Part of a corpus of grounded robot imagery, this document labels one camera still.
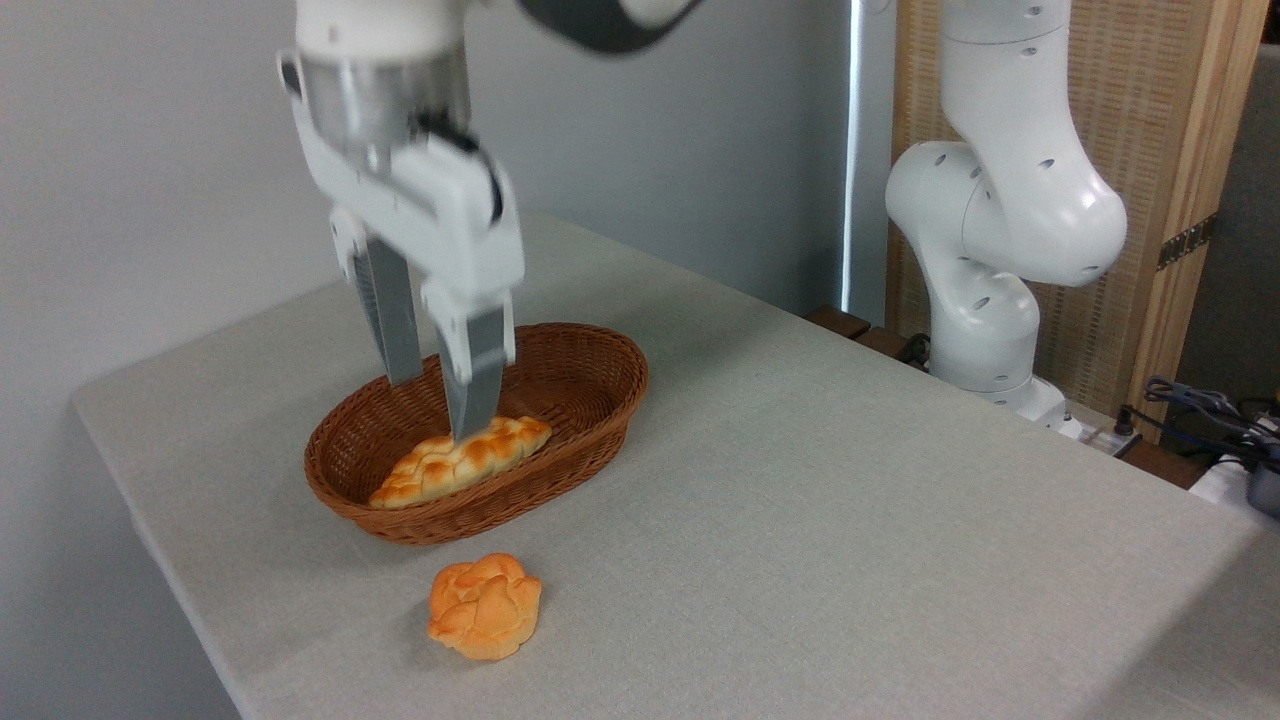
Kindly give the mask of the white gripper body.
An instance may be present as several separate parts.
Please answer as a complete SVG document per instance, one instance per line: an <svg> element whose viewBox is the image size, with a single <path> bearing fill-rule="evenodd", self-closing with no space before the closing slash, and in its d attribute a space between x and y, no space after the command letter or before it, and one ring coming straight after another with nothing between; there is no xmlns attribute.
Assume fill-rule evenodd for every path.
<svg viewBox="0 0 1280 720"><path fill-rule="evenodd" d="M509 177L483 150L426 133L393 149L387 173L376 174L326 143L302 101L291 105L317 187L429 279L471 296L521 284L525 258Z"/></svg>

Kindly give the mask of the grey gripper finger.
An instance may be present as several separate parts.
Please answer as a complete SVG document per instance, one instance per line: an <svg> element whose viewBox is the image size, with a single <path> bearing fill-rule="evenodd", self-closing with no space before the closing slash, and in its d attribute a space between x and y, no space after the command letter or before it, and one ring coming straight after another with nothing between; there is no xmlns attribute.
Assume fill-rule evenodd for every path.
<svg viewBox="0 0 1280 720"><path fill-rule="evenodd" d="M515 360L512 295L471 296L426 279L421 297L436 328L451 433L461 445L497 414L503 372Z"/></svg>
<svg viewBox="0 0 1280 720"><path fill-rule="evenodd" d="M422 374L422 355L407 261L356 215L334 206L329 215L335 254L355 286L390 386Z"/></svg>

